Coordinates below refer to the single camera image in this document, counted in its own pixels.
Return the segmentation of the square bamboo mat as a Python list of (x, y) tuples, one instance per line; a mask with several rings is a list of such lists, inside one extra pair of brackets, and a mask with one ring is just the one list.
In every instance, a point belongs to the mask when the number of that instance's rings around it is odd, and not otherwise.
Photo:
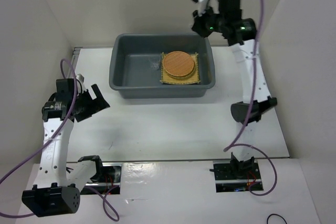
[(194, 70), (196, 70), (196, 74), (194, 76), (192, 76), (191, 78), (188, 79), (184, 79), (184, 80), (177, 80), (177, 79), (173, 79), (173, 78), (163, 78), (162, 77), (162, 72), (163, 72), (163, 65), (162, 65), (162, 61), (161, 61), (161, 80), (160, 82), (163, 84), (172, 84), (172, 85), (188, 85), (188, 84), (198, 84), (200, 83), (200, 78), (199, 78), (199, 73), (198, 73), (198, 61), (197, 61), (197, 57), (198, 54), (189, 54), (191, 55), (191, 57), (193, 58), (193, 60), (195, 61), (195, 68)]

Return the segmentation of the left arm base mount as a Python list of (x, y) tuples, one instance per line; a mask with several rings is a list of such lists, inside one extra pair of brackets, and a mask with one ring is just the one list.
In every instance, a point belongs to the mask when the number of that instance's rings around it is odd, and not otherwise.
[(75, 186), (82, 195), (120, 193), (121, 164), (82, 161), (67, 164), (66, 171), (69, 184)]

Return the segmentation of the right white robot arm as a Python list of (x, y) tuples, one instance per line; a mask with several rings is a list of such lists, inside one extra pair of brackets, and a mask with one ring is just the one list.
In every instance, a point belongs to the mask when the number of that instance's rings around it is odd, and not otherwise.
[(221, 34), (227, 40), (240, 72), (243, 99), (230, 107), (239, 131), (225, 150), (231, 152), (230, 174), (241, 179), (256, 169), (252, 146), (256, 142), (257, 122), (277, 105), (277, 99), (269, 92), (260, 63), (256, 24), (251, 18), (242, 18), (240, 0), (217, 0), (217, 12), (211, 7), (211, 0), (192, 1), (198, 5), (193, 12), (192, 31), (203, 38), (213, 32)]

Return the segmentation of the clear plastic cup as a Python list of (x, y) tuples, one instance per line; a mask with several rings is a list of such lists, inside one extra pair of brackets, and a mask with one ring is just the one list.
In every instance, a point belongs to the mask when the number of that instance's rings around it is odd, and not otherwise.
[(150, 68), (152, 70), (159, 70), (160, 65), (161, 65), (161, 56), (150, 56), (149, 57), (149, 62), (150, 62)]

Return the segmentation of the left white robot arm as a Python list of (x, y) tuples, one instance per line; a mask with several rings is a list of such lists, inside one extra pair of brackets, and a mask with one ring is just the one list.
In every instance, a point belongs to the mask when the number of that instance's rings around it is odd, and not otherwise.
[(79, 74), (76, 81), (58, 79), (56, 92), (43, 106), (44, 143), (39, 171), (33, 187), (23, 191), (22, 202), (37, 217), (74, 214), (80, 204), (80, 193), (88, 181), (98, 182), (104, 168), (98, 155), (79, 158), (74, 169), (67, 172), (70, 135), (75, 122), (92, 117), (109, 104), (98, 86), (93, 84), (93, 99)]

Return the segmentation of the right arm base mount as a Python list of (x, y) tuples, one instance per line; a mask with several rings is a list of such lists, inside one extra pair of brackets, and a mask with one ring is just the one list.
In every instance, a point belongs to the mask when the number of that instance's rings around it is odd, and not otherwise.
[(264, 189), (256, 161), (240, 171), (234, 169), (229, 160), (213, 161), (213, 168), (209, 171), (214, 175), (217, 193), (248, 191), (249, 186), (252, 191), (263, 191)]

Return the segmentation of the orange round woven tray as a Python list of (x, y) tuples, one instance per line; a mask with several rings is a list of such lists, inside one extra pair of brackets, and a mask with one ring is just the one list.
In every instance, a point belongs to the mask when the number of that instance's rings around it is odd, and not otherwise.
[(183, 51), (173, 51), (163, 57), (163, 69), (173, 77), (186, 77), (195, 68), (195, 61), (191, 55)]

